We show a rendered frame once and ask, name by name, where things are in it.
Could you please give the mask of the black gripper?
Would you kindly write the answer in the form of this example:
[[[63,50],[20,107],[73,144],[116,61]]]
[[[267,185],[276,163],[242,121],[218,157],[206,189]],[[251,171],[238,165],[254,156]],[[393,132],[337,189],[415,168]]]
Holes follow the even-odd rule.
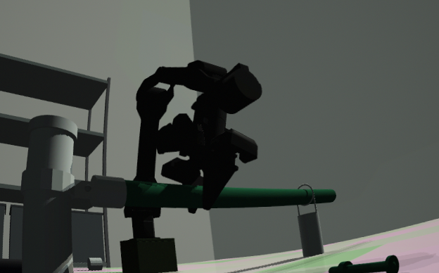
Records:
[[[193,143],[184,149],[189,160],[175,158],[165,163],[161,175],[182,185],[203,186],[203,209],[210,210],[217,197],[238,171],[235,160],[239,153],[242,163],[257,159],[256,142],[237,132],[227,129],[222,118],[215,115],[199,115],[204,133],[204,146]],[[203,177],[200,170],[203,171]]]

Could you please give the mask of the dark green bolt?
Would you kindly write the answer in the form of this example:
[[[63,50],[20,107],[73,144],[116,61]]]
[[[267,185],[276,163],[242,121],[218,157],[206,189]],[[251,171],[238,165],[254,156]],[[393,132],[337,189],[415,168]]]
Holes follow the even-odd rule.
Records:
[[[329,268],[329,273],[398,273],[399,261],[396,256],[389,255],[386,261],[370,262],[353,265],[351,261],[344,261],[338,266]]]

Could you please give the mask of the grey post with cap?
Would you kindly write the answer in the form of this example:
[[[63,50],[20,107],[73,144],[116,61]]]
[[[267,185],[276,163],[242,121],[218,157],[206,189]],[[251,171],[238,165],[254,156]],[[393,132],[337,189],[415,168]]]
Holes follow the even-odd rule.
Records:
[[[72,174],[77,125],[67,118],[40,115],[29,121],[27,167]],[[24,192],[22,273],[73,273],[72,196],[62,191]]]

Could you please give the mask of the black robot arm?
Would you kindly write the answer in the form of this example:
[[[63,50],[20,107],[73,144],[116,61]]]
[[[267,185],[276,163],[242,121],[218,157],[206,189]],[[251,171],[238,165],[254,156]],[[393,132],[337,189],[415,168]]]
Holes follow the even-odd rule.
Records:
[[[136,93],[136,110],[141,118],[139,133],[136,177],[133,181],[152,182],[155,180],[156,150],[159,154],[178,152],[194,141],[194,146],[204,146],[204,133],[198,118],[191,121],[186,113],[179,113],[173,122],[159,128],[159,121],[166,113],[174,96],[175,85],[202,92],[191,106],[193,118],[199,115],[215,115],[227,121],[227,113],[234,114],[262,95],[262,86],[249,67],[236,64],[227,69],[194,61],[187,67],[159,67],[154,74],[143,80]],[[170,84],[165,89],[154,87],[158,83]],[[153,219],[160,217],[161,208],[125,206],[125,218],[131,217],[133,239],[160,239],[155,237]]]

